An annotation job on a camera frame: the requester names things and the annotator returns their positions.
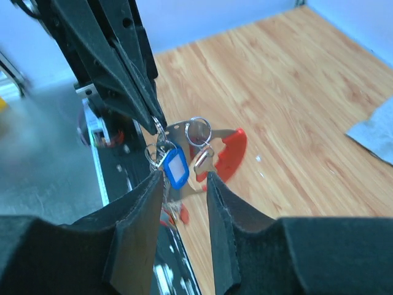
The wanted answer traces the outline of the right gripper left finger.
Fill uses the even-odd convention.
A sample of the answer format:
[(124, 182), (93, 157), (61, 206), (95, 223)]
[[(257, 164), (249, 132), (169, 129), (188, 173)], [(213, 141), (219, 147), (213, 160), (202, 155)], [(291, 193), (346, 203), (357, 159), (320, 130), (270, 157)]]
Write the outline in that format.
[(113, 294), (103, 274), (114, 225), (100, 219), (100, 210), (62, 225), (2, 216), (1, 293)]

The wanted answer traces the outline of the blue key tag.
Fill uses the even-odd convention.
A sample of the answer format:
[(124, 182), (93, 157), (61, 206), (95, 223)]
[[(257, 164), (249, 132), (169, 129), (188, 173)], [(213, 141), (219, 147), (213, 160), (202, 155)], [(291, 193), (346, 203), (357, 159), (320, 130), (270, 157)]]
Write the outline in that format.
[(179, 145), (175, 145), (163, 161), (163, 170), (169, 180), (171, 187), (176, 190), (181, 189), (190, 176), (189, 165)]

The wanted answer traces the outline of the silver key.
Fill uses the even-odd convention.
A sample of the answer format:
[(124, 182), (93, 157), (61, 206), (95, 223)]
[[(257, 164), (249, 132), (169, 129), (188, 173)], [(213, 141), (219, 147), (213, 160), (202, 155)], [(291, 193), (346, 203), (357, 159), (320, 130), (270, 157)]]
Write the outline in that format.
[(201, 175), (204, 172), (216, 171), (213, 164), (214, 150), (211, 146), (204, 148), (194, 164), (194, 172)]

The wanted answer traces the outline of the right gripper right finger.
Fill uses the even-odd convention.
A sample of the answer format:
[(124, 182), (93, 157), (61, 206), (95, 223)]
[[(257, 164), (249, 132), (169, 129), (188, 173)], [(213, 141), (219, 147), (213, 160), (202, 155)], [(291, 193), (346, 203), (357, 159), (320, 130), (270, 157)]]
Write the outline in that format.
[(392, 219), (273, 219), (208, 174), (216, 294), (391, 294)]

